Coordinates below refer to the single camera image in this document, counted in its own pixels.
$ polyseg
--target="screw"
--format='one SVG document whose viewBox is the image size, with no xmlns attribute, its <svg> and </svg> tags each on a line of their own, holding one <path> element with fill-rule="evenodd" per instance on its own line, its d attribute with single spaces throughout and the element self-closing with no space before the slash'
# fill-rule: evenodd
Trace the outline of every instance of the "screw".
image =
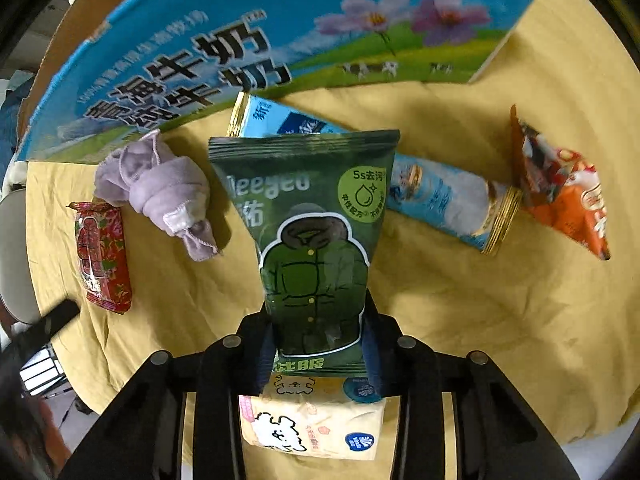
<svg viewBox="0 0 640 480">
<path fill-rule="evenodd" d="M 225 348 L 236 348 L 240 346 L 242 338 L 239 335 L 228 335 L 222 340 L 222 346 Z"/>
<path fill-rule="evenodd" d="M 415 339 L 409 335 L 401 335 L 398 338 L 398 346 L 400 348 L 413 348 L 415 346 Z"/>
<path fill-rule="evenodd" d="M 169 360 L 169 352 L 165 352 L 164 350 L 154 352 L 154 354 L 151 356 L 151 362 L 152 364 L 155 364 L 155 365 L 163 365 L 168 360 Z"/>
<path fill-rule="evenodd" d="M 487 354 L 479 350 L 474 350 L 473 352 L 471 352 L 471 354 L 469 354 L 469 357 L 471 357 L 471 361 L 477 365 L 485 365 L 489 362 L 489 357 L 487 356 Z"/>
</svg>

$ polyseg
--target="lavender towel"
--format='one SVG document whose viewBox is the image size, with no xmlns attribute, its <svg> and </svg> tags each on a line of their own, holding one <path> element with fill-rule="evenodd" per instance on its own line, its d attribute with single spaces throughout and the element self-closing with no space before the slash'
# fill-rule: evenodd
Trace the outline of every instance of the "lavender towel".
<svg viewBox="0 0 640 480">
<path fill-rule="evenodd" d="M 95 172 L 95 195 L 111 205 L 127 202 L 169 236 L 182 238 L 191 259 L 218 254 L 206 219 L 209 181 L 187 156 L 175 156 L 154 130 L 114 150 Z"/>
</svg>

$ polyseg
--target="cartoon dog illustration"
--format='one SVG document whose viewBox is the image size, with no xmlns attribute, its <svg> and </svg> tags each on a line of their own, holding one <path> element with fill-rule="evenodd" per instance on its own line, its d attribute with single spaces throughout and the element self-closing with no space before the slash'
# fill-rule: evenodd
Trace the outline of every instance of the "cartoon dog illustration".
<svg viewBox="0 0 640 480">
<path fill-rule="evenodd" d="M 280 451 L 306 451 L 302 445 L 300 434 L 296 431 L 296 423 L 288 416 L 280 416 L 275 422 L 271 413 L 259 413 L 251 423 L 258 442 L 270 449 Z"/>
<path fill-rule="evenodd" d="M 295 376 L 281 376 L 276 375 L 276 380 L 273 386 L 276 387 L 276 392 L 280 395 L 285 394 L 310 394 L 316 384 L 316 380 L 311 377 L 295 377 Z"/>
</svg>

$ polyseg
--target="red floral wrapper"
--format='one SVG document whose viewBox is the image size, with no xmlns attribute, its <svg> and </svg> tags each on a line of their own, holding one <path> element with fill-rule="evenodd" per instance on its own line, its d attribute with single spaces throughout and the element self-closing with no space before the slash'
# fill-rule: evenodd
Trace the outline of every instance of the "red floral wrapper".
<svg viewBox="0 0 640 480">
<path fill-rule="evenodd" d="M 131 306 L 131 284 L 120 209 L 106 202 L 74 202 L 80 275 L 92 303 L 124 314 Z"/>
<path fill-rule="evenodd" d="M 577 152 L 555 148 L 511 107 L 513 174 L 524 192 L 527 210 L 544 225 L 560 231 L 609 260 L 605 234 L 607 208 L 593 164 Z"/>
</svg>

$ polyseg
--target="blue package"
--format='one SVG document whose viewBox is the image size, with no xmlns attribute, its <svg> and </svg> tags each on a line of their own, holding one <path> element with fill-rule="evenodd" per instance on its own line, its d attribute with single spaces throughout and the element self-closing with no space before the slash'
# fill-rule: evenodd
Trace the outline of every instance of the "blue package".
<svg viewBox="0 0 640 480">
<path fill-rule="evenodd" d="M 51 80 L 18 158 L 98 163 L 239 91 L 468 82 L 531 1 L 124 0 Z"/>
<path fill-rule="evenodd" d="M 396 153 L 386 206 L 491 254 L 507 234 L 521 198 L 513 187 Z"/>
<path fill-rule="evenodd" d="M 349 130 L 300 110 L 242 92 L 227 131 L 230 137 Z M 492 254 L 507 234 L 522 200 L 514 187 L 424 158 L 396 153 L 386 207 Z"/>
<path fill-rule="evenodd" d="M 33 75 L 13 90 L 0 105 L 0 182 L 9 167 L 18 143 L 18 111 L 20 103 L 29 95 Z"/>
<path fill-rule="evenodd" d="M 270 137 L 281 134 L 343 134 L 347 129 L 295 108 L 240 92 L 226 132 L 228 137 Z"/>
</svg>

